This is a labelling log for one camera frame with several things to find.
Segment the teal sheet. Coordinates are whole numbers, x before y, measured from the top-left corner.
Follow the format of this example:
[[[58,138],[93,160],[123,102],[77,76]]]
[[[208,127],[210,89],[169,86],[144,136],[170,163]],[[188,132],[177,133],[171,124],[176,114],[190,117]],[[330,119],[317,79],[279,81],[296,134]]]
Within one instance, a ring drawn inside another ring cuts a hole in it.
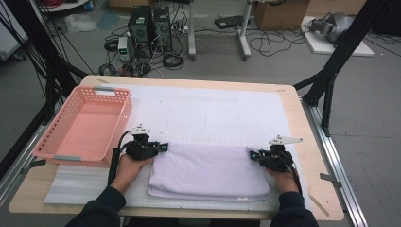
[[[96,23],[97,27],[100,30],[110,30],[114,26],[116,26],[120,21],[120,18],[110,10],[106,10],[99,21]]]

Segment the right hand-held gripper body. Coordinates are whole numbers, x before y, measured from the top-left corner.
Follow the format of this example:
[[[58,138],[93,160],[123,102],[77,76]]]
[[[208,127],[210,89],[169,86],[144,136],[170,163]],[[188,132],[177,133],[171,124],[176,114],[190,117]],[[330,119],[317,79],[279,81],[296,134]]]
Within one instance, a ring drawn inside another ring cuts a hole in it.
[[[273,171],[284,172],[293,167],[292,155],[286,150],[287,144],[301,143],[302,138],[277,135],[269,141],[268,150],[260,149],[257,153],[257,162]]]

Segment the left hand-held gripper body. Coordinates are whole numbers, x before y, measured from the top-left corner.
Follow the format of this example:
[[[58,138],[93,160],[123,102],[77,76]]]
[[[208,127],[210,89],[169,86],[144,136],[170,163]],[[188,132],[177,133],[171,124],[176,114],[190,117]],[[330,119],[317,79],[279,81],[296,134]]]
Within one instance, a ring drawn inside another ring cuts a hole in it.
[[[149,141],[150,130],[145,128],[142,124],[132,128],[129,134],[133,139],[124,145],[125,152],[134,160],[144,161],[155,157],[159,153],[159,142]]]

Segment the white grid foam mat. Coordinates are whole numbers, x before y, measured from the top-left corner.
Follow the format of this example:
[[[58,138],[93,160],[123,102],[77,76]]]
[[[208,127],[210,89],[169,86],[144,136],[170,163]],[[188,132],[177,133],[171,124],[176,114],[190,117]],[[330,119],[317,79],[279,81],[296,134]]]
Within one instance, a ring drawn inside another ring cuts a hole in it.
[[[102,87],[131,91],[132,110],[118,144],[130,141],[129,131],[139,124],[150,130],[153,141],[242,146],[250,150],[268,148],[269,141],[277,135],[290,135],[284,101],[275,92],[122,84]],[[270,193],[265,199],[207,201],[151,196],[148,182],[152,167],[145,167],[131,185],[126,195],[130,207],[263,212],[275,212],[278,209],[278,193],[273,179],[264,169],[270,186]],[[108,169],[59,165],[45,202],[86,203],[105,187]]]

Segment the white desk frame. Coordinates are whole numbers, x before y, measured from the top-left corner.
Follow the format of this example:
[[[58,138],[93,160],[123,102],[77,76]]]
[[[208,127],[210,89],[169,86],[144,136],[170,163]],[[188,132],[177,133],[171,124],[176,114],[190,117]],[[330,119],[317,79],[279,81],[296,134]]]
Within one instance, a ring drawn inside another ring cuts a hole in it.
[[[188,54],[191,60],[197,55],[196,39],[195,39],[195,14],[199,9],[204,14],[227,14],[235,12],[233,5],[241,3],[244,5],[242,9],[242,24],[235,31],[235,35],[239,41],[239,47],[242,51],[242,59],[246,60],[251,56],[251,50],[246,38],[248,21],[251,15],[251,9],[255,0],[189,0],[188,10]]]

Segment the pink plastic basket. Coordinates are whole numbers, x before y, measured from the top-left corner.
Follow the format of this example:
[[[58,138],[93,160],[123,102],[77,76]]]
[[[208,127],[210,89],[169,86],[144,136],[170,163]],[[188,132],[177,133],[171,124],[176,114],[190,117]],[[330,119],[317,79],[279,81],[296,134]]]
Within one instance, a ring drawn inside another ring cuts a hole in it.
[[[33,149],[59,165],[109,167],[132,110],[124,88],[74,88]]]

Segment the white bench power supply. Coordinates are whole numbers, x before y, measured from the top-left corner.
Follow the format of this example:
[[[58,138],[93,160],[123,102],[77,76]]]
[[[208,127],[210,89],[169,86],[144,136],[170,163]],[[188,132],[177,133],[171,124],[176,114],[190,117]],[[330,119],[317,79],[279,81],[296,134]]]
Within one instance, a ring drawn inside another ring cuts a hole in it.
[[[127,37],[120,37],[118,39],[117,50],[119,53],[119,58],[122,62],[128,62],[130,60],[131,57],[130,57]]]

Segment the black metal frame stand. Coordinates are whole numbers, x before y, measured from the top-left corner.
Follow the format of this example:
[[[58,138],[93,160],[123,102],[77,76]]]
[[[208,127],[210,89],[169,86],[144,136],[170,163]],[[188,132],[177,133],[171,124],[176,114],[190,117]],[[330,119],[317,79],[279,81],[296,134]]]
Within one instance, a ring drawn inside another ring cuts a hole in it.
[[[330,137],[329,123],[335,80],[373,24],[394,2],[395,0],[366,0],[324,67],[317,74],[294,85],[296,90],[310,85],[308,92],[302,96],[302,101],[309,106],[317,107],[324,96],[321,127],[327,137]]]
[[[14,16],[35,48],[35,52],[22,40],[11,21],[8,21],[1,13],[0,23],[26,52],[37,76],[45,80],[45,104],[0,162],[1,181],[22,152],[22,148],[27,144],[27,140],[33,132],[55,115],[57,101],[61,97],[68,97],[78,85],[78,78],[84,79],[88,73],[77,68],[61,55],[29,0],[0,0],[0,6],[6,6],[9,9],[10,14]]]

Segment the white floor board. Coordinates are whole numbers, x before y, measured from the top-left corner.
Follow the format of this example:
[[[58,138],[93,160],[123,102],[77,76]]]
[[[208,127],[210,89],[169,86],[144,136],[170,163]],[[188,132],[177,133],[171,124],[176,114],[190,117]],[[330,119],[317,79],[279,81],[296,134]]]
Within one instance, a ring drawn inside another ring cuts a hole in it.
[[[305,40],[314,54],[331,55],[335,48],[328,42],[319,32],[309,30],[310,22],[314,20],[313,16],[305,16],[302,21],[302,31],[305,34]],[[361,42],[354,53],[353,57],[372,57],[374,51],[371,50],[365,42]]]

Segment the grey rounded machine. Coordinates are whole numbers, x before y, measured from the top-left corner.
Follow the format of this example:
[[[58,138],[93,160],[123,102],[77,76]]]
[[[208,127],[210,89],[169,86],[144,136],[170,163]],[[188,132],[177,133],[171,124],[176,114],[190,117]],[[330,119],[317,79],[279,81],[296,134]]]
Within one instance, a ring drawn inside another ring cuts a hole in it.
[[[313,19],[309,30],[318,31],[333,44],[353,22],[354,18],[344,12],[328,12],[323,18]]]

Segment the person's left hand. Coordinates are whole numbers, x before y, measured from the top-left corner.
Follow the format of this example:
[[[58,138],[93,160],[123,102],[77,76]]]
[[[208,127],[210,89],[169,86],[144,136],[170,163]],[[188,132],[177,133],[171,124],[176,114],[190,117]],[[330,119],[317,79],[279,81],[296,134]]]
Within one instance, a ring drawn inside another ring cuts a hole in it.
[[[123,154],[120,157],[117,173],[111,183],[111,187],[119,191],[121,194],[125,194],[131,183],[140,173],[141,169],[146,165],[152,164],[153,161],[153,158],[138,161],[132,159],[127,154]]]

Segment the black computer tower green label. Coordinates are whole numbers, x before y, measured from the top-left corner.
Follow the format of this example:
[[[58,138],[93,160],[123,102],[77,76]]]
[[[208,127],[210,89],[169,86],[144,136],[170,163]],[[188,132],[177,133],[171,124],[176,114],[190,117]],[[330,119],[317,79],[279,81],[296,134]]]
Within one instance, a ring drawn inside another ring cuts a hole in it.
[[[137,57],[150,58],[150,43],[155,38],[150,6],[134,6],[128,22],[132,45]]]

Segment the white round table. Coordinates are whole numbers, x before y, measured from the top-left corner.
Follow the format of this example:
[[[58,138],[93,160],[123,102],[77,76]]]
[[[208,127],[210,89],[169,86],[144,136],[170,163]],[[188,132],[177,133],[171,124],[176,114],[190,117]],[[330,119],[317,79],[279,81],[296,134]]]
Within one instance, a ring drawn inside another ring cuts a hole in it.
[[[58,12],[77,7],[83,7],[91,0],[38,0],[38,7],[41,12]]]

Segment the lilac patterned towel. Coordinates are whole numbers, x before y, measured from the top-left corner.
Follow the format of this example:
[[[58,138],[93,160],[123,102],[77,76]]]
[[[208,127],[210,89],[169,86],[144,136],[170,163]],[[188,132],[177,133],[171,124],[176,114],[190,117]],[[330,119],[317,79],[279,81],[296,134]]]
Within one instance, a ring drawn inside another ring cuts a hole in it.
[[[148,193],[183,200],[261,201],[270,186],[247,147],[171,142],[154,160]]]

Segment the aluminium rail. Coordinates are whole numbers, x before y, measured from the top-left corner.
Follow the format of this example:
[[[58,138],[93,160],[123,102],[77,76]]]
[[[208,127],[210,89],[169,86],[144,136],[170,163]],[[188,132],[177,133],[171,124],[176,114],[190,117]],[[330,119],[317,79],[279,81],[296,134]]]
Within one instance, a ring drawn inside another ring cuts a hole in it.
[[[31,163],[35,161],[32,150],[44,132],[44,126],[39,126],[27,136],[21,152],[11,164],[4,178],[0,181],[0,208],[5,205],[10,194],[17,188],[17,184],[31,169]]]
[[[334,187],[340,193],[342,212],[351,221],[353,227],[369,227],[343,167],[335,143],[331,135],[327,135],[322,127],[323,115],[318,107],[309,106],[306,103],[302,103],[302,106],[312,130],[317,133],[317,141],[322,146],[323,159],[328,164],[329,175],[334,176],[337,181],[342,183],[341,188]]]

